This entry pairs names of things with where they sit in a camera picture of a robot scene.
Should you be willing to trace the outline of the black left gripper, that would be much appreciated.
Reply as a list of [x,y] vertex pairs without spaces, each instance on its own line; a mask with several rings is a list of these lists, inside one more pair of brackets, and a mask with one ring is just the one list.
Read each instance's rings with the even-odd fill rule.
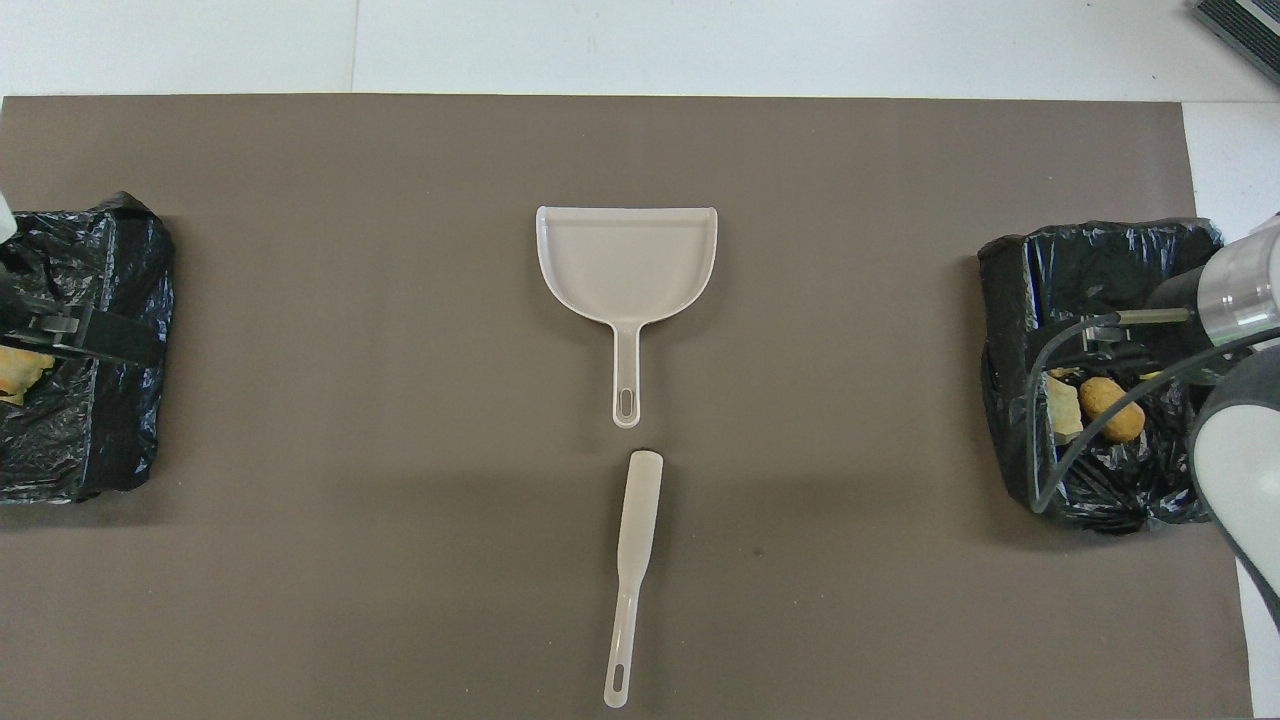
[[47,343],[60,357],[156,366],[165,356],[166,346],[157,333],[127,316],[90,305],[67,305],[50,314],[33,315],[4,265],[0,291],[1,336],[26,329],[28,342]]

